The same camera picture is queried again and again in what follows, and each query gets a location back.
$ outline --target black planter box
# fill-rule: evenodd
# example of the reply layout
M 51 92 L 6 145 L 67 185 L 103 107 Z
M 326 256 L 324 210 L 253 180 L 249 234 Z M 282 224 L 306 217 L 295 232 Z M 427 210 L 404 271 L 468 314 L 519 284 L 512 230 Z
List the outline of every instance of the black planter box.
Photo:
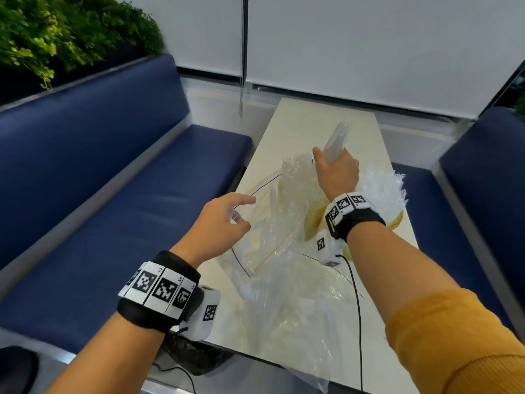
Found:
M 58 87 L 145 56 L 147 53 L 144 47 L 122 42 L 106 52 L 105 60 L 94 65 L 80 66 L 71 72 L 66 72 L 60 61 L 54 59 L 50 63 L 50 67 L 55 70 L 51 85 Z M 0 65 L 0 105 L 46 91 L 41 84 L 42 80 L 27 69 Z

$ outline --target person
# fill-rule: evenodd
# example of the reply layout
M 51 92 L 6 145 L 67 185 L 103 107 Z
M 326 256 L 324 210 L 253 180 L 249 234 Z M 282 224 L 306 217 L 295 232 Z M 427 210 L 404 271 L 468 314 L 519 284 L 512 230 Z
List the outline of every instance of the person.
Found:
M 332 165 L 318 148 L 313 155 L 330 201 L 355 190 L 358 161 L 347 151 Z M 229 213 L 255 201 L 238 193 L 213 199 L 170 251 L 197 269 L 250 230 Z M 346 240 L 388 342 L 422 394 L 525 393 L 525 347 L 474 293 L 379 222 L 355 225 Z M 47 393 L 138 393 L 163 338 L 116 312 Z

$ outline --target blue bench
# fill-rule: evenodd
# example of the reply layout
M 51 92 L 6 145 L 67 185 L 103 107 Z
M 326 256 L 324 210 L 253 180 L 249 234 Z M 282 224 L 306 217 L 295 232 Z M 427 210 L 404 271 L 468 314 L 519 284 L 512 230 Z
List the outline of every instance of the blue bench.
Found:
M 494 253 L 518 302 L 525 305 L 525 122 L 489 109 L 440 159 L 452 189 Z M 420 249 L 462 287 L 475 292 L 502 323 L 511 321 L 436 178 L 429 170 L 392 163 L 405 174 L 406 208 Z
M 0 266 L 11 262 L 188 114 L 163 55 L 0 113 Z M 191 125 L 0 302 L 0 327 L 78 353 L 137 265 L 226 193 L 252 140 Z

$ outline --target yellow sleeve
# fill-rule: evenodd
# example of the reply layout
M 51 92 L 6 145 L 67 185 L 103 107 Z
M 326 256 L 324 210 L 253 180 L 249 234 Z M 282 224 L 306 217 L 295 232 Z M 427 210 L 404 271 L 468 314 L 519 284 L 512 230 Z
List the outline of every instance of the yellow sleeve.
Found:
M 410 303 L 386 337 L 421 394 L 525 393 L 525 347 L 471 291 Z

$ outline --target table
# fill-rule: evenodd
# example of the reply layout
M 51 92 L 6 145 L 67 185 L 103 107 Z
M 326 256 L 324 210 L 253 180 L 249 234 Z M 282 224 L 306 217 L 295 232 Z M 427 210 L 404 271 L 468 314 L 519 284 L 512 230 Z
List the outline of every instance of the table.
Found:
M 340 122 L 350 125 L 346 149 L 361 165 L 374 163 L 384 169 L 392 169 L 386 147 L 372 112 L 342 108 L 290 98 L 282 98 L 253 158 L 237 189 L 243 192 L 269 174 L 278 170 L 281 160 L 296 153 L 309 152 L 314 146 L 323 147 Z M 417 246 L 410 224 L 405 216 L 395 232 Z M 338 270 L 349 276 L 346 264 Z M 238 318 L 243 304 L 228 276 L 217 261 L 210 260 L 200 266 L 201 284 L 221 292 L 221 302 L 211 335 L 207 342 L 248 356 L 246 338 L 238 328 Z M 408 372 L 399 364 L 384 335 L 384 323 L 375 305 L 354 274 L 360 298 L 362 315 L 363 388 L 372 394 L 417 393 Z M 344 386 L 359 389 L 358 315 L 340 316 L 337 330 L 342 352 L 341 367 L 331 370 L 330 380 Z M 264 359 L 279 364 L 277 359 Z

